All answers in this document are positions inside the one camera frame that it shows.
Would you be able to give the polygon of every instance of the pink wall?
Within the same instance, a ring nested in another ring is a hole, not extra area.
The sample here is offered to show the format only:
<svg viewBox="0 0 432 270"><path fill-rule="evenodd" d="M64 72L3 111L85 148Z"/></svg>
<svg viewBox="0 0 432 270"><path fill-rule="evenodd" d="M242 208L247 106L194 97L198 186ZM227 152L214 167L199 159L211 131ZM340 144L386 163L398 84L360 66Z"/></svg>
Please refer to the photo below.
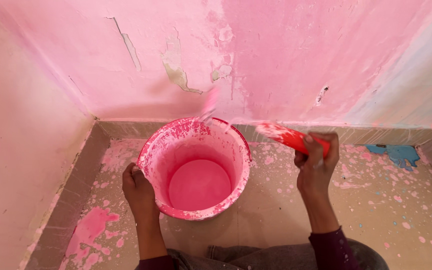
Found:
<svg viewBox="0 0 432 270"><path fill-rule="evenodd" d="M18 268L92 123L0 23L0 270Z"/></svg>
<svg viewBox="0 0 432 270"><path fill-rule="evenodd" d="M213 71L229 73L217 81L216 115L227 120L432 123L432 101L409 96L395 83L401 72L411 73L403 57L426 59L418 65L432 74L432 40L426 38L432 0L0 0L0 19L21 33L39 60L58 69L60 81L75 84L77 99L101 119L197 114L202 96L169 84L165 62L184 70L186 89L206 91ZM122 34L134 48L128 51ZM406 106L392 116L401 96Z"/></svg>

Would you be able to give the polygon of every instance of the paint inside bucket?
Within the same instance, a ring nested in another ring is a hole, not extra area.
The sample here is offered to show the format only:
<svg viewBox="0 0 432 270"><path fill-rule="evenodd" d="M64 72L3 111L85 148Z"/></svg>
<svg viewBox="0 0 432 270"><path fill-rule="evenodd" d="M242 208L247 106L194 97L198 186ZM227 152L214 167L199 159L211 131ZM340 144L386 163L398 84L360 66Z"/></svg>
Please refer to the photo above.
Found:
<svg viewBox="0 0 432 270"><path fill-rule="evenodd" d="M182 118L160 128L146 142L138 166L154 187L168 216L202 220L227 209L249 176L251 155L236 129L213 119Z"/></svg>

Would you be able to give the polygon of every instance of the sleeve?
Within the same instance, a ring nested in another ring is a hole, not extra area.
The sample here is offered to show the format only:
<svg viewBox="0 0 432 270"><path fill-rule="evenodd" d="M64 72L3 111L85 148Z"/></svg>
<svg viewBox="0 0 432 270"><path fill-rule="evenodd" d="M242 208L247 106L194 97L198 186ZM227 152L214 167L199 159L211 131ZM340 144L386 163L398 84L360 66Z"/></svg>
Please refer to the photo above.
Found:
<svg viewBox="0 0 432 270"><path fill-rule="evenodd" d="M170 255L140 260L139 270L178 270L179 261Z"/></svg>
<svg viewBox="0 0 432 270"><path fill-rule="evenodd" d="M309 241L318 270L361 270L341 227L328 233L311 233Z"/></svg>

